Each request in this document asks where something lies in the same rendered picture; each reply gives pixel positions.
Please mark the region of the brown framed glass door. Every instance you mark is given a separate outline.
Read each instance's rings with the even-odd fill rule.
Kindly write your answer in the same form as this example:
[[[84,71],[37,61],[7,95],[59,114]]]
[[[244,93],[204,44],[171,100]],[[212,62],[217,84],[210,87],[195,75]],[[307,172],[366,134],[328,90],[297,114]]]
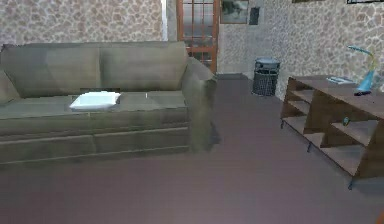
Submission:
[[[219,0],[176,0],[177,40],[190,57],[217,72]]]

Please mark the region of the brown wooden shelf unit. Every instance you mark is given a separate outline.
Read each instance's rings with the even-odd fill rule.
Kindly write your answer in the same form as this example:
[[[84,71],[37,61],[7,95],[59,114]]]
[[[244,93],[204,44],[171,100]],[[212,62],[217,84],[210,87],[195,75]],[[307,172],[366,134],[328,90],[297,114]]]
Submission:
[[[308,141],[310,149],[346,172],[353,182],[384,177],[384,93],[355,96],[354,84],[335,84],[326,76],[288,79],[280,115]],[[342,122],[350,119],[347,126]]]

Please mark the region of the dark framed wall picture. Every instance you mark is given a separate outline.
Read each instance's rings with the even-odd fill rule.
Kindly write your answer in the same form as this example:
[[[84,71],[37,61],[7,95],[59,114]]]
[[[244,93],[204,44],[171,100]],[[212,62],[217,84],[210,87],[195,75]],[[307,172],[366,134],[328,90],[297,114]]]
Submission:
[[[249,0],[221,0],[222,24],[246,24]]]

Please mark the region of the black mesh waste bin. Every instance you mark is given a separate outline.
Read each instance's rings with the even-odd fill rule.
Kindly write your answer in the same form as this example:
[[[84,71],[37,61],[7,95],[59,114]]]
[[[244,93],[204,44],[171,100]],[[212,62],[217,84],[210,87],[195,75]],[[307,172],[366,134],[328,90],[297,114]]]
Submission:
[[[272,57],[255,60],[252,93],[259,96],[273,96],[276,91],[280,62]]]

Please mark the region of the pale flat book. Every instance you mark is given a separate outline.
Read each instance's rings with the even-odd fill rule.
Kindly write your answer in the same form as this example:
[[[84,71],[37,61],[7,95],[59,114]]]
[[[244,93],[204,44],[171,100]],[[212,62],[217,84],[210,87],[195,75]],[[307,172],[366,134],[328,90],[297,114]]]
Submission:
[[[343,77],[337,77],[337,76],[328,77],[328,78],[326,78],[326,80],[328,80],[332,83],[338,84],[338,85],[355,84],[355,82],[353,82],[352,80],[349,80],[349,79],[343,78]]]

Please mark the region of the small black wall panel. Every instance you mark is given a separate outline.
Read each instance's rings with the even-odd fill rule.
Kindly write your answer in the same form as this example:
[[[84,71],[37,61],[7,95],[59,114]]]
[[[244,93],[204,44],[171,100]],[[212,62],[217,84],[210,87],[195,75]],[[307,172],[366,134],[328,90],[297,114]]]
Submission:
[[[252,7],[250,10],[249,24],[257,25],[259,21],[259,15],[260,15],[260,8]]]

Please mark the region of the white flat box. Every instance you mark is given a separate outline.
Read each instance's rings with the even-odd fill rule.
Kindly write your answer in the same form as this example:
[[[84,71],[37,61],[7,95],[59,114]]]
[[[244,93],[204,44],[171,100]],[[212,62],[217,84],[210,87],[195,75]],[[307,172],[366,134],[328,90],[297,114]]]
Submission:
[[[78,96],[69,108],[72,110],[106,109],[116,105],[120,96],[121,94],[117,92],[87,92]]]

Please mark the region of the olive green sofa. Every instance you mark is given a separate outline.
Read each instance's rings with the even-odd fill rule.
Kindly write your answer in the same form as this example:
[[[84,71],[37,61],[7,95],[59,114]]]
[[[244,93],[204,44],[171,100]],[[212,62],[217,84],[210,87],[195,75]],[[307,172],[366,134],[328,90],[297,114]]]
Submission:
[[[216,87],[182,42],[5,44],[0,169],[209,151]],[[69,108],[99,91],[121,96],[106,109]]]

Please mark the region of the blue desk lamp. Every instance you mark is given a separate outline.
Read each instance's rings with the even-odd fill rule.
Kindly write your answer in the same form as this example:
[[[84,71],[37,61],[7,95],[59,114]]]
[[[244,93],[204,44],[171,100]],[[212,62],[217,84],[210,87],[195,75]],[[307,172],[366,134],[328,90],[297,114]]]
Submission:
[[[377,60],[374,54],[369,50],[366,50],[354,45],[348,45],[348,48],[368,55],[368,59],[370,60],[368,72],[364,77],[364,79],[360,82],[360,84],[356,88],[354,95],[355,96],[369,95],[371,93],[372,80],[377,67]]]

